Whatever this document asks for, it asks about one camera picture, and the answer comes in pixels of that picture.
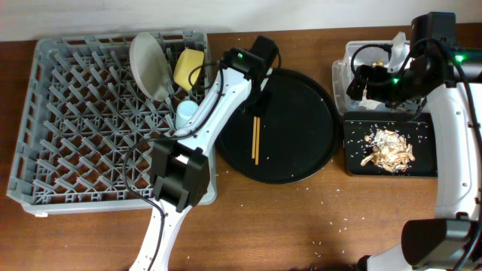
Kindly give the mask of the white napkin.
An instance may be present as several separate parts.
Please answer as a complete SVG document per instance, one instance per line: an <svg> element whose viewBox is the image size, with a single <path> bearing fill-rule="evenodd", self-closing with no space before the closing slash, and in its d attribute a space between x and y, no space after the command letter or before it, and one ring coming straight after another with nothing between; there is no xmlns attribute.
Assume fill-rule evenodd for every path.
<svg viewBox="0 0 482 271"><path fill-rule="evenodd" d="M355 58L354 66L358 68L366 65L372 69L380 67L381 72L387 73L388 76L400 69L410 49L410 42L406 40L403 32L399 32L391 41L370 41L370 44L389 44L391 47L388 51L376 47L363 49Z"/></svg>

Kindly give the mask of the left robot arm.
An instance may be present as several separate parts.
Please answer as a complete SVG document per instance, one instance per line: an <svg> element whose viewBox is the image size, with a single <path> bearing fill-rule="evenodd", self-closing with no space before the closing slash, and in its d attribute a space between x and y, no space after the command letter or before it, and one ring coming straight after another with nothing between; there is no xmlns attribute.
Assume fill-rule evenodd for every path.
<svg viewBox="0 0 482 271"><path fill-rule="evenodd" d="M215 180L210 155L230 116L245 102L260 98L272 64L279 56L275 41L260 35L249 50L224 52L205 99L173 136L144 139L152 144L150 183L154 197L148 229L132 270L166 270L175 239L188 212Z"/></svg>

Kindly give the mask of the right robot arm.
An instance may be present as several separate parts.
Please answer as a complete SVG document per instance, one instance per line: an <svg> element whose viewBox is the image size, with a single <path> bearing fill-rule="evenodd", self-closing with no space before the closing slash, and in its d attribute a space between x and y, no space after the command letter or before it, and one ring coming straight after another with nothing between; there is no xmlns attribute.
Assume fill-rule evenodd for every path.
<svg viewBox="0 0 482 271"><path fill-rule="evenodd" d="M363 257L363 270L481 268L481 51L456 40L456 16L435 12L412 20L410 40L376 42L389 64L355 64L347 94L388 108L421 100L432 116L438 163L435 217L408 221L401 243Z"/></svg>

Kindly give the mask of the food scraps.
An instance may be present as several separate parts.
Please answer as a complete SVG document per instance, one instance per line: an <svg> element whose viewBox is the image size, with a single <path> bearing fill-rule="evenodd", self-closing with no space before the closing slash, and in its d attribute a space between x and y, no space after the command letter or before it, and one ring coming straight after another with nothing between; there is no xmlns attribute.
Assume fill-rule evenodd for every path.
<svg viewBox="0 0 482 271"><path fill-rule="evenodd" d="M416 159L413 145L407 143L407 139L396 131L378 129L375 133L366 135L364 140L371 152L361 160L361 166L373 163L387 172L405 172Z"/></svg>

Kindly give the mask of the yellow bowl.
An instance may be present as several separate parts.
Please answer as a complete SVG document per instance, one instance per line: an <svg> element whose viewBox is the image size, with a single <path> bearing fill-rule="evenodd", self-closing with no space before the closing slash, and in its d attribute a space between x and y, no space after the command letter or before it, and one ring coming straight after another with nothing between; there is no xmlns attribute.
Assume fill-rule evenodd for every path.
<svg viewBox="0 0 482 271"><path fill-rule="evenodd" d="M200 75L204 62L204 52L185 49L178 58L173 73L174 81L184 90L191 90Z"/></svg>

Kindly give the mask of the grey plate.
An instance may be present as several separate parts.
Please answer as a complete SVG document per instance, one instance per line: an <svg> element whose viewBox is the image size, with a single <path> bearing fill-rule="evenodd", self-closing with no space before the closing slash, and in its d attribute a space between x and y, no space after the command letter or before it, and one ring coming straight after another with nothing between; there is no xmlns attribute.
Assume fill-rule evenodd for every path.
<svg viewBox="0 0 482 271"><path fill-rule="evenodd" d="M156 39L139 33L130 45L130 67L138 88L149 98L164 101L172 89L172 72Z"/></svg>

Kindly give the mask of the blue plastic cup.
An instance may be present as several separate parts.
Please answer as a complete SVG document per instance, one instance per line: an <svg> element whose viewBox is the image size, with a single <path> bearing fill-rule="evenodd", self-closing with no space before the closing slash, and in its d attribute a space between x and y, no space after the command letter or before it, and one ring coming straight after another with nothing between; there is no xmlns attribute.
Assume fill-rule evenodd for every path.
<svg viewBox="0 0 482 271"><path fill-rule="evenodd" d="M175 128L181 129L196 113L198 104L191 100L184 100L177 106L175 113Z"/></svg>

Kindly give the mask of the wooden chopstick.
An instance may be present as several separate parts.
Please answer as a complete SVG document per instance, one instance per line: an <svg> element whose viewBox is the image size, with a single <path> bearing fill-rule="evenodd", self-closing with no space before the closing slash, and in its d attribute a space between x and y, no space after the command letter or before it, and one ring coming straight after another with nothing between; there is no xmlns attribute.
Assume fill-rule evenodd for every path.
<svg viewBox="0 0 482 271"><path fill-rule="evenodd" d="M253 117L253 130L252 130L252 159L255 159L256 155L256 138L257 138L257 128L258 127L258 117Z"/></svg>
<svg viewBox="0 0 482 271"><path fill-rule="evenodd" d="M260 117L256 117L256 134L255 134L255 165L259 164L259 141L260 141L260 127L261 127L261 119Z"/></svg>

